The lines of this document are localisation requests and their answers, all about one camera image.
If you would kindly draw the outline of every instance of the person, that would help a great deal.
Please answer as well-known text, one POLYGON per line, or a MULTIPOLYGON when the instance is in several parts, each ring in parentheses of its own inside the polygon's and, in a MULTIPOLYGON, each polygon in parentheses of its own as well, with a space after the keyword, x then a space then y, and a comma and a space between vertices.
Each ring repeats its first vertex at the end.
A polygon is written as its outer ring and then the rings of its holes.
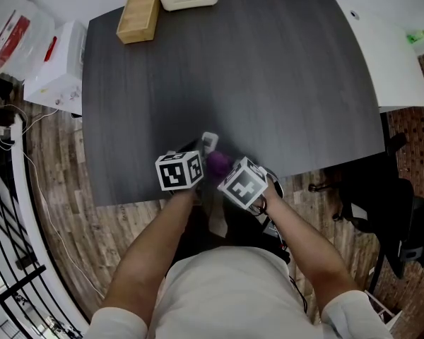
POLYGON ((222 245, 183 258, 182 240, 197 219, 194 197, 193 191, 174 194, 135 239, 87 339, 392 338, 337 250, 278 196, 271 181, 266 212, 314 288, 322 319, 317 326, 277 251, 222 245))

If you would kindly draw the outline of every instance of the purple object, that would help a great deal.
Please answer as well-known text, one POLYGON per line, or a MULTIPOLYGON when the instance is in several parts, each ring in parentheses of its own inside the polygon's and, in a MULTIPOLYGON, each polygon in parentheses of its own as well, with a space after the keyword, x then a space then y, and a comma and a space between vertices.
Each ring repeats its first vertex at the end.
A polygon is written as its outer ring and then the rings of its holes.
POLYGON ((214 150, 206 159, 207 172, 212 182, 221 183, 231 172, 234 159, 214 150))

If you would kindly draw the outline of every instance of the plastic bag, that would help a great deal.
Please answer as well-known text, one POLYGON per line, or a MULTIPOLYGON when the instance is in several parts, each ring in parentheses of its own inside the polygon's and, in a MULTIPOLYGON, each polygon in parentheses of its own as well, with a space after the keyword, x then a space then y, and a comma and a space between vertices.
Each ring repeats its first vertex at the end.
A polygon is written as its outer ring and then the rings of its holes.
POLYGON ((54 37, 54 19, 28 0, 0 0, 0 73, 36 76, 54 37))

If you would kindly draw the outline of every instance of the red label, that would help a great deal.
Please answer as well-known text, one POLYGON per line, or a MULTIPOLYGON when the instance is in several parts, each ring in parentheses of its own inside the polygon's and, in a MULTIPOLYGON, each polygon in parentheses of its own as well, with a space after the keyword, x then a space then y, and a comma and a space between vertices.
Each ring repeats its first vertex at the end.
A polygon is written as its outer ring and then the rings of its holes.
POLYGON ((57 42, 57 37, 54 37, 54 38, 52 39, 52 42, 50 43, 49 50, 47 50, 47 53, 45 54, 44 61, 49 61, 50 56, 52 55, 52 52, 54 51, 55 43, 56 43, 56 42, 57 42))
POLYGON ((22 40, 23 35, 30 26, 30 21, 25 17, 21 16, 14 26, 13 31, 9 35, 5 44, 0 50, 0 68, 8 61, 19 42, 22 40))

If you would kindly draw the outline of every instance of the black chair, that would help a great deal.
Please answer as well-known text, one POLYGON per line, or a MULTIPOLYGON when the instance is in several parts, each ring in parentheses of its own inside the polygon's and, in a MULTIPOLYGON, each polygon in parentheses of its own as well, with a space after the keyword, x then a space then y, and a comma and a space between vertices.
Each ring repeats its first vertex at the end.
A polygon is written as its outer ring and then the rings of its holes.
POLYGON ((406 262, 424 266, 424 198, 414 195, 409 180, 399 178, 394 156, 405 142, 400 133, 388 141, 384 153, 348 164, 341 182, 310 185, 312 192, 339 189, 343 208, 333 219, 348 220, 357 230, 377 236, 380 253, 372 289, 385 256, 398 278, 404 276, 406 262), (367 218, 355 217, 352 205, 366 211, 367 218))

